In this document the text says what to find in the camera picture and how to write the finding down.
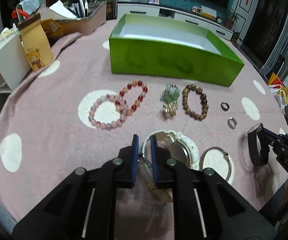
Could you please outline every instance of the blue gripper pad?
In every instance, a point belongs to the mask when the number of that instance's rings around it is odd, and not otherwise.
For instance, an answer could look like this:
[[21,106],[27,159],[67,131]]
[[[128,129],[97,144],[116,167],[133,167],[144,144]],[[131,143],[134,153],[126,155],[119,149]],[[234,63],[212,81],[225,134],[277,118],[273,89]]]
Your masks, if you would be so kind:
[[155,187],[157,187],[158,180],[157,180],[157,170],[158,170],[158,165],[156,161],[156,149],[157,149],[157,141],[156,141],[156,136],[153,135],[151,136],[151,162],[153,164],[153,181]]
[[139,155],[139,137],[137,134],[134,134],[133,136],[133,142],[132,146],[134,148],[134,153],[133,153],[133,163],[132,163],[132,186],[135,186],[136,183],[136,178],[137,178],[137,166],[138,166],[138,161],[137,157]]

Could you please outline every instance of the drawer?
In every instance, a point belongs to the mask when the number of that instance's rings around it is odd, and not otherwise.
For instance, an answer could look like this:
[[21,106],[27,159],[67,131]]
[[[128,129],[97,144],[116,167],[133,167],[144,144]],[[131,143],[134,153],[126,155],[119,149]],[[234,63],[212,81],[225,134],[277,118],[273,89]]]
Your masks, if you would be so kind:
[[203,20],[200,20],[194,17],[187,16],[187,15],[183,15],[180,13],[175,13],[174,20],[182,21],[182,22],[189,22],[189,23],[196,24],[206,29],[208,27],[208,22],[205,22]]
[[223,28],[220,28],[219,26],[213,25],[213,24],[209,24],[208,28],[212,33],[214,33],[216,36],[224,38],[226,40],[231,40],[231,36],[233,35],[231,32],[229,32],[228,30],[225,30]]
[[155,6],[117,5],[117,19],[122,18],[124,14],[142,14],[158,17],[159,8]]

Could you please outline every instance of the pink tablecloth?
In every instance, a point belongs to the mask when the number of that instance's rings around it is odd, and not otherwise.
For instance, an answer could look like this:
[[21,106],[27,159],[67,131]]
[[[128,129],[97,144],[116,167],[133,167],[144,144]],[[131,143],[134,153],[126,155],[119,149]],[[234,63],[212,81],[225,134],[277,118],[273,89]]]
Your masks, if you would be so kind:
[[[245,66],[230,87],[195,82],[207,95],[207,118],[195,121],[180,108],[174,119],[164,120],[159,99],[165,85],[172,82],[183,89],[192,82],[112,74],[107,41],[116,23],[109,21],[90,36],[62,38],[52,48],[55,62],[32,73],[8,98],[0,115],[0,203],[20,220],[76,167],[100,167],[129,145],[135,133],[142,144],[151,132],[172,129],[193,139],[200,155],[212,146],[225,149],[234,164],[231,185],[259,210],[288,175],[273,154],[269,165],[254,168],[247,131],[259,122],[275,133],[288,128],[256,70],[225,41]],[[139,79],[147,83],[148,93],[132,117],[110,131],[91,127],[87,116],[94,100]],[[125,99],[131,104],[139,93],[132,89]],[[223,101],[231,106],[227,112],[220,107]],[[201,109],[199,97],[190,96],[189,103]],[[234,130],[227,125],[231,116],[238,121]],[[95,117],[116,119],[114,105],[103,104]],[[209,161],[218,166],[219,160]],[[117,198],[116,239],[173,239],[172,205],[160,203],[143,182],[132,190],[119,189]]]

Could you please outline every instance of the drawer handle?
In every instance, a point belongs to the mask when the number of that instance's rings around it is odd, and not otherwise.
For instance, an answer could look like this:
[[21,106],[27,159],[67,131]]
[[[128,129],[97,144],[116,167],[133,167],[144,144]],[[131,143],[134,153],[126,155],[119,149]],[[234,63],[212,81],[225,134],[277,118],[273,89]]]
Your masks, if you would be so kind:
[[188,22],[188,23],[194,23],[194,24],[198,25],[198,23],[191,22],[191,21],[187,21],[187,20],[185,20],[185,22]]
[[130,11],[130,13],[147,14],[147,12],[136,12],[136,11]]
[[217,33],[220,33],[220,34],[222,34],[222,35],[224,35],[224,36],[226,35],[225,33],[222,33],[222,32],[220,32],[220,31],[218,31],[218,30],[216,30],[216,32],[217,32]]

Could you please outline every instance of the green box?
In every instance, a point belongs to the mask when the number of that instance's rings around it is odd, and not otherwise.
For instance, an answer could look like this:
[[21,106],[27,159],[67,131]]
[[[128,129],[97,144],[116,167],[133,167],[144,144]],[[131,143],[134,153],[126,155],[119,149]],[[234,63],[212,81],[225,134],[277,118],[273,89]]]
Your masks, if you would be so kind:
[[230,86],[244,63],[210,30],[165,17],[125,14],[109,37],[112,73]]

